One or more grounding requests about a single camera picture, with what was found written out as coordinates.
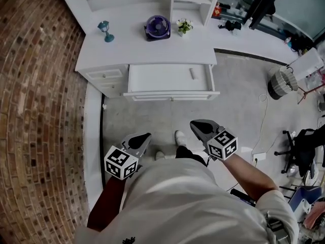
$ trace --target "gray floor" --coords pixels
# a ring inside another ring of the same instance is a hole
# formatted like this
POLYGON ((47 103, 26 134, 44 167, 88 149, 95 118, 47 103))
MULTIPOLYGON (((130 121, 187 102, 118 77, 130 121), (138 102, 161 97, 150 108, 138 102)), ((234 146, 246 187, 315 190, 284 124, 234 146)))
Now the gray floor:
MULTIPOLYGON (((157 150, 172 157, 176 151, 174 133, 181 130, 188 138, 188 148, 200 154, 203 146, 191 131, 189 122, 206 118, 231 129, 239 138, 237 154, 251 162, 251 150, 258 142, 267 106, 267 101, 260 102, 258 97, 266 93, 267 76, 278 67, 273 63, 246 57, 227 54, 216 54, 216 57, 218 65, 213 68, 213 76, 216 90, 221 93, 213 101, 128 102, 125 98, 106 98, 104 151, 108 151, 112 144, 117 146, 127 134, 150 132, 152 141, 142 162, 152 162, 157 150)), ((255 154, 269 150, 266 160, 260 161, 257 167, 280 185, 287 180, 280 173, 284 160, 274 156, 273 152, 285 147, 285 137, 281 131, 298 133, 301 129, 317 127, 319 112, 316 95, 310 94, 297 105, 300 97, 298 93, 286 95, 278 101, 269 97, 261 140, 253 151, 255 154)), ((228 189, 236 183, 221 162, 211 161, 209 169, 220 187, 228 189)))

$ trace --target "black chair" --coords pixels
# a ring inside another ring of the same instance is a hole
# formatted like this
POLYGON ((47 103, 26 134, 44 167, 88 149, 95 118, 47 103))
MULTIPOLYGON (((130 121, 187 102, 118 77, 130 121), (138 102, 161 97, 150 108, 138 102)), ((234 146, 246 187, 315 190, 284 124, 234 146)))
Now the black chair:
MULTIPOLYGON (((291 165, 295 164, 299 167, 299 175, 303 177, 308 170, 311 171, 311 165, 315 157, 315 148, 324 147, 325 157, 325 125, 319 129, 303 129, 294 140, 291 139, 288 131, 283 131, 287 134, 290 150, 284 152, 274 152, 274 155, 289 155, 289 159, 281 171, 287 173, 291 165)), ((325 158, 323 159, 323 167, 325 167, 325 158)))

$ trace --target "shoe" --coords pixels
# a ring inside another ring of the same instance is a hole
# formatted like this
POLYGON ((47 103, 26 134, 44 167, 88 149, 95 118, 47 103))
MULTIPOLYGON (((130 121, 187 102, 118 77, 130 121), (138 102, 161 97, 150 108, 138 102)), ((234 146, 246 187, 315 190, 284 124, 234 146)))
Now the shoe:
POLYGON ((180 130, 175 132, 175 141, 177 146, 185 146, 186 147, 186 136, 180 130))
POLYGON ((155 160, 157 161, 158 159, 166 159, 165 154, 162 151, 156 153, 155 160))

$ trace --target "red object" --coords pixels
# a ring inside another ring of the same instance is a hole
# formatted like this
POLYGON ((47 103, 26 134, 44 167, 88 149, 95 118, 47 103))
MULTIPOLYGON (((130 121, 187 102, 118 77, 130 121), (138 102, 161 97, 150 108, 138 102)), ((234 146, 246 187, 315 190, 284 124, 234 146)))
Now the red object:
POLYGON ((318 219, 319 216, 323 214, 325 211, 325 202, 315 202, 314 207, 310 211, 310 213, 306 216, 304 220, 304 226, 306 229, 311 230, 318 219))
POLYGON ((118 215, 126 180, 111 177, 89 214, 87 228, 101 232, 118 215))
POLYGON ((212 13, 212 16, 219 16, 221 13, 221 7, 219 6, 219 3, 217 3, 217 5, 214 7, 214 10, 213 10, 213 13, 212 13))
POLYGON ((300 89, 304 92, 304 95, 303 95, 303 97, 299 100, 298 104, 299 104, 300 102, 302 102, 302 100, 304 100, 304 99, 307 97, 307 95, 308 95, 309 93, 314 92, 315 90, 318 90, 319 88, 324 87, 324 86, 325 86, 325 83, 323 83, 322 85, 320 85, 320 86, 318 86, 318 87, 316 87, 316 88, 313 88, 313 89, 311 89, 311 90, 308 90, 308 91, 305 91, 305 90, 303 90, 302 88, 300 88, 300 87, 298 86, 298 88, 300 88, 300 89))

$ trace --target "blue figurine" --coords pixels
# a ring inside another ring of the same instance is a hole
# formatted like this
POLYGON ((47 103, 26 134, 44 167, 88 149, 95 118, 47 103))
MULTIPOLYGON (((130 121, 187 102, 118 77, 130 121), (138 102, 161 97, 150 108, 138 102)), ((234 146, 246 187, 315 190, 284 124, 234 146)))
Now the blue figurine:
POLYGON ((106 33, 105 42, 107 42, 107 43, 114 40, 114 35, 111 35, 111 34, 108 33, 108 29, 109 29, 108 25, 109 25, 108 21, 102 21, 97 26, 102 32, 106 33))

